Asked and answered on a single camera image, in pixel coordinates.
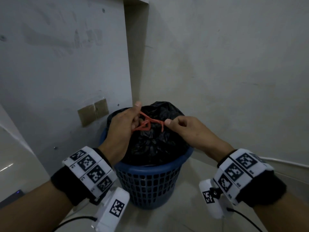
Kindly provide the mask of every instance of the red tie string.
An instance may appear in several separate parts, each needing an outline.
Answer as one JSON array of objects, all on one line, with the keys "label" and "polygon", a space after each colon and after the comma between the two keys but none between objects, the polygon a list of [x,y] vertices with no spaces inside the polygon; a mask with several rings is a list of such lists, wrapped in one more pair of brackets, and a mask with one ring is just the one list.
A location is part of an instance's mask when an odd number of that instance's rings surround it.
[{"label": "red tie string", "polygon": [[163,121],[152,119],[152,118],[150,118],[149,116],[147,116],[145,113],[143,113],[143,112],[141,112],[141,111],[140,111],[139,113],[140,113],[141,115],[145,116],[145,120],[141,123],[141,125],[140,125],[139,127],[133,129],[132,132],[137,131],[137,130],[140,130],[140,131],[149,131],[150,128],[151,128],[150,122],[161,124],[161,126],[162,126],[161,132],[163,132],[163,125],[164,125],[164,122],[163,122]]}]

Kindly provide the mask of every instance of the basket rim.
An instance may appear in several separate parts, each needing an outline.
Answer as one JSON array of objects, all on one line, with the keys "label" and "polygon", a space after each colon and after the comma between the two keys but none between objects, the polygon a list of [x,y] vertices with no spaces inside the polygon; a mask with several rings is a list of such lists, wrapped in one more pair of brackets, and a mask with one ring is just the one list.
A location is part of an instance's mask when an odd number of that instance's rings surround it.
[{"label": "basket rim", "polygon": [[[102,132],[102,135],[100,137],[100,144],[103,143],[103,141],[106,139],[107,131],[106,128]],[[168,171],[171,171],[172,169],[176,169],[180,167],[193,153],[194,149],[193,147],[189,147],[187,152],[178,157],[176,160],[159,165],[159,166],[153,166],[153,167],[146,167],[146,166],[133,166],[129,164],[124,164],[122,162],[117,163],[114,168],[119,171],[124,171],[126,173],[130,174],[139,174],[139,175],[154,175],[154,174],[160,174],[165,173]]]}]

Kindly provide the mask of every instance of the trash bin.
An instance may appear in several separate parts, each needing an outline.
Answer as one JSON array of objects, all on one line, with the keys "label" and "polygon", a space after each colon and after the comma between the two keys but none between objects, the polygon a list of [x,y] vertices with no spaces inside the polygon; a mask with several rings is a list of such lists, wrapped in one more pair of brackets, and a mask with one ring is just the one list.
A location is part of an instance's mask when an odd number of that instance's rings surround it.
[{"label": "trash bin", "polygon": [[[100,144],[107,136],[103,131]],[[159,166],[132,166],[119,162],[114,166],[124,190],[130,193],[131,202],[142,209],[155,209],[171,197],[182,164],[191,156],[193,148],[176,160]]]}]

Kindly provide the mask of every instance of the black plastic bag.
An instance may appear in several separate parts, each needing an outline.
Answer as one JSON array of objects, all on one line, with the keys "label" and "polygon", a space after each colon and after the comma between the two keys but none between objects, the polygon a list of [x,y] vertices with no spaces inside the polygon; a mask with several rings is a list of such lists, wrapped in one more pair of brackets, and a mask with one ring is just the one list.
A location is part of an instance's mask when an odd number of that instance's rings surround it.
[{"label": "black plastic bag", "polygon": [[[112,118],[126,110],[120,109],[107,118],[108,131]],[[152,119],[165,121],[175,119],[183,113],[169,102],[155,102],[150,106],[143,106],[141,111]],[[151,123],[149,131],[133,132],[129,147],[122,162],[135,166],[156,166],[167,164],[187,152],[189,145],[177,133],[166,126],[161,132],[161,124]]]}]

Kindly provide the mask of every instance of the white tracking band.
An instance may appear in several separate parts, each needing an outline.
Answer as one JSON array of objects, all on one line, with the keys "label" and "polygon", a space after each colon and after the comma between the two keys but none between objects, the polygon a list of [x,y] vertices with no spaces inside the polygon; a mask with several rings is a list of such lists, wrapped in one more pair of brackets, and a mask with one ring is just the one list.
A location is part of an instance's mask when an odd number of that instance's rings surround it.
[{"label": "white tracking band", "polygon": [[226,197],[237,205],[240,202],[236,197],[241,189],[264,171],[273,171],[273,167],[251,151],[238,149],[219,166],[214,181]]},{"label": "white tracking band", "polygon": [[99,198],[116,181],[117,175],[105,160],[92,148],[83,147],[62,163]]}]

